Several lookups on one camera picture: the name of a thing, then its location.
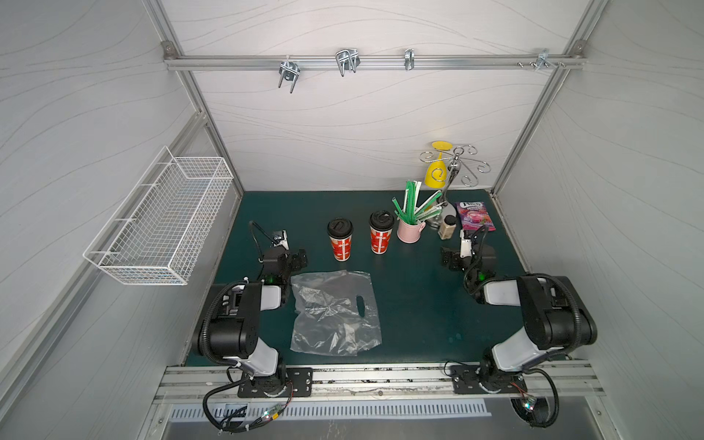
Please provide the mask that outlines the red paper cup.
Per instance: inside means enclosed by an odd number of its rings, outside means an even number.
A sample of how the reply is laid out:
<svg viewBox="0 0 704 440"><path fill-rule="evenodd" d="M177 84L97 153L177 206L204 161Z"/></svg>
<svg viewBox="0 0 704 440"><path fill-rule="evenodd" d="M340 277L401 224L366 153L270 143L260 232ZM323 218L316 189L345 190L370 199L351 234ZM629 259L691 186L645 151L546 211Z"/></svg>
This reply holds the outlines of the red paper cup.
<svg viewBox="0 0 704 440"><path fill-rule="evenodd" d="M353 224L344 217L337 217L327 224L327 234L336 261L345 262L351 256L351 240L354 231Z"/></svg>
<svg viewBox="0 0 704 440"><path fill-rule="evenodd" d="M395 217L386 210L375 211L370 215L370 247L377 255L384 254L390 243Z"/></svg>

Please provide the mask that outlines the clear plastic carrier bag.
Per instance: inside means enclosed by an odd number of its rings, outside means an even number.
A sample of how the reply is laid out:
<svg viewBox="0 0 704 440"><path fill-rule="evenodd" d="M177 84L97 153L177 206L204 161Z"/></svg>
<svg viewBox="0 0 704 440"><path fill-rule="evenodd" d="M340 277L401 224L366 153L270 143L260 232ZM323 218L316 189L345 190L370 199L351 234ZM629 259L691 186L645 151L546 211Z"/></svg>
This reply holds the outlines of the clear plastic carrier bag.
<svg viewBox="0 0 704 440"><path fill-rule="evenodd" d="M296 318L291 350L326 357L356 357L382 344L370 273L309 272L293 276Z"/></svg>

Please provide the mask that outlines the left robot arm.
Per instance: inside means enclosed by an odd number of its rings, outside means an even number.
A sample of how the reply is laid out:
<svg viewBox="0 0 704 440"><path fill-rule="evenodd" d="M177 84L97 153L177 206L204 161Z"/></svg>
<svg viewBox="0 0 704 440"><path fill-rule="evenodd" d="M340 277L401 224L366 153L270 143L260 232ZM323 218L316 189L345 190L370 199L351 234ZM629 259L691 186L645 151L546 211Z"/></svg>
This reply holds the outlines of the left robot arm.
<svg viewBox="0 0 704 440"><path fill-rule="evenodd" d="M207 304L195 330L194 351L217 365L236 367L253 381L286 382L285 364L278 350L260 337L260 316L282 308L292 292L293 273L308 265L301 249L268 249L257 280L241 280L222 287Z"/></svg>

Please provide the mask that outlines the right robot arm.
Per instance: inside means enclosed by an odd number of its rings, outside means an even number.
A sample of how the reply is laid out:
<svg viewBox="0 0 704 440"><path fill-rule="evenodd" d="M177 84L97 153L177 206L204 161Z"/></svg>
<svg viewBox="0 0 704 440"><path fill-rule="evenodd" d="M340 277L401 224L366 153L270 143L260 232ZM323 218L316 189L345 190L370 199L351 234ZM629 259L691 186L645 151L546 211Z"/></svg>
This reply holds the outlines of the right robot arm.
<svg viewBox="0 0 704 440"><path fill-rule="evenodd" d="M490 392L554 357L592 345L598 328L576 288L566 276L528 273L493 278L487 252L475 247L468 257L443 247L442 264L461 271L463 286L478 304L516 307L522 327L489 348L473 372L473 379Z"/></svg>

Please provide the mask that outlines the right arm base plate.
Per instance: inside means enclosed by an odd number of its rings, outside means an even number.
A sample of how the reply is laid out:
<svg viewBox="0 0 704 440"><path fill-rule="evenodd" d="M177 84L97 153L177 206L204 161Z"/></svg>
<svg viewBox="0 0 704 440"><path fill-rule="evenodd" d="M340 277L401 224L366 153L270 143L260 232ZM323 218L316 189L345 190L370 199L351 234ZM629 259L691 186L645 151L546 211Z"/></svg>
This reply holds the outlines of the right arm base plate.
<svg viewBox="0 0 704 440"><path fill-rule="evenodd" d="M516 394L528 391L522 374L506 372L484 364L449 363L444 367L454 394Z"/></svg>

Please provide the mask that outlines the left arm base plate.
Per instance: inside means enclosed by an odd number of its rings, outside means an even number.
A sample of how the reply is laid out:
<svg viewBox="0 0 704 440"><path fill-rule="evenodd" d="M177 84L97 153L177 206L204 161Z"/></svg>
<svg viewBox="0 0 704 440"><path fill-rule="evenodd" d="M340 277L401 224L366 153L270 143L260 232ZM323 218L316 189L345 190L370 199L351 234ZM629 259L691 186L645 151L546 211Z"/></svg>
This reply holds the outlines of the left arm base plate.
<svg viewBox="0 0 704 440"><path fill-rule="evenodd" d="M278 370L269 377L245 379L238 387L238 398L283 398L310 397L314 371L311 368L290 368Z"/></svg>

